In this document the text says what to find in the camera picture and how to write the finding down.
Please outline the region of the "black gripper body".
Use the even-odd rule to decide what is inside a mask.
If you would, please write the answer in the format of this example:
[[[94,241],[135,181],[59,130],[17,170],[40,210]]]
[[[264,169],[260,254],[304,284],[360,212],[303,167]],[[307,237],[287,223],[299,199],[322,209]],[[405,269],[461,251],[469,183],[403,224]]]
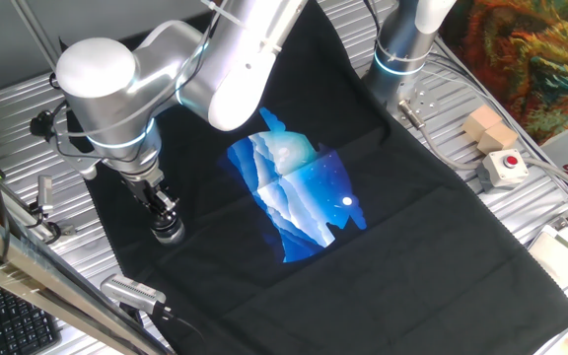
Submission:
[[[125,184],[131,193],[148,208],[151,200],[158,200],[158,191],[163,190],[162,182],[164,181],[163,172],[146,172],[140,175],[122,174]]]

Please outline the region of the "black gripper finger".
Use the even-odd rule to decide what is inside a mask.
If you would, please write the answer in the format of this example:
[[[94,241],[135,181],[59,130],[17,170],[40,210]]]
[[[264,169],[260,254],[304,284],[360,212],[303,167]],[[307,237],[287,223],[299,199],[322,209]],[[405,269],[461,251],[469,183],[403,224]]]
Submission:
[[[178,215],[176,212],[177,202],[163,190],[158,191],[158,199],[166,205],[169,217],[169,228],[176,225],[178,223]]]
[[[169,217],[166,205],[158,200],[148,203],[149,224],[152,231],[165,231],[169,227]]]

